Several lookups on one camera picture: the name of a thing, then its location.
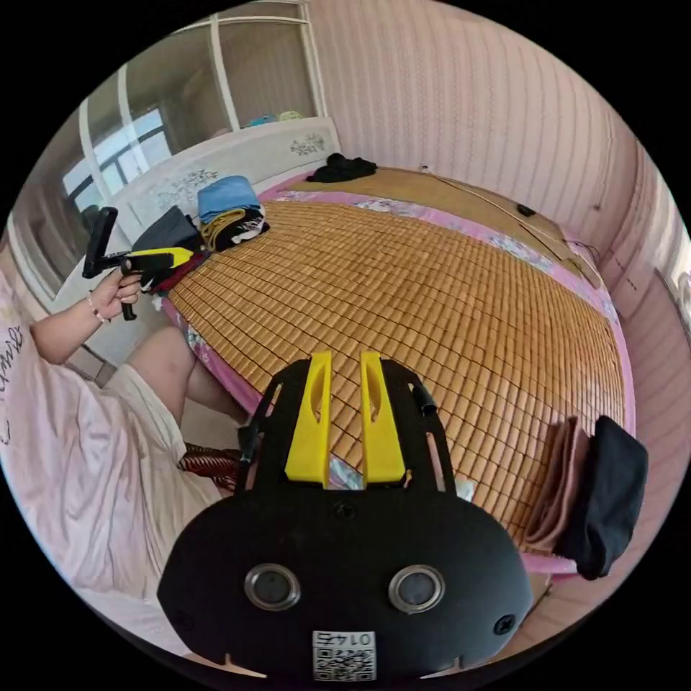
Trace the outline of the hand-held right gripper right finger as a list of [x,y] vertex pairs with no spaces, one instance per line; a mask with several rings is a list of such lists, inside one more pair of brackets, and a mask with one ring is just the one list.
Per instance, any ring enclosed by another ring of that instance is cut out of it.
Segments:
[[363,480],[366,484],[399,484],[405,463],[389,398],[381,357],[360,357]]

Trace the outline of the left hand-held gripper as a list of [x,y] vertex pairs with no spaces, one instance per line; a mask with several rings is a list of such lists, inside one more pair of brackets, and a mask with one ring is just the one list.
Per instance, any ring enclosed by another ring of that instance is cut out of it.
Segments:
[[[125,273],[138,273],[145,269],[172,269],[190,261],[194,253],[182,247],[156,248],[138,250],[130,253],[118,253],[103,259],[103,270],[107,274],[120,268]],[[122,315],[126,321],[136,319],[133,306],[126,307]]]

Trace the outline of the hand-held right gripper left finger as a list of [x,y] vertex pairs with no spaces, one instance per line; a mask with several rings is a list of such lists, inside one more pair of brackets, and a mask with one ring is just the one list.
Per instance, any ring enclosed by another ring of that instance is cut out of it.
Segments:
[[332,355],[310,358],[284,471],[291,482],[328,483]]

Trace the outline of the person's left hand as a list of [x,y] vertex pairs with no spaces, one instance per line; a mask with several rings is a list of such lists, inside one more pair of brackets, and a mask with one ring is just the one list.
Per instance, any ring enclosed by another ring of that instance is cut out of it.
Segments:
[[101,324],[124,314],[132,307],[140,293],[140,275],[123,273],[120,268],[110,271],[87,296],[89,309]]

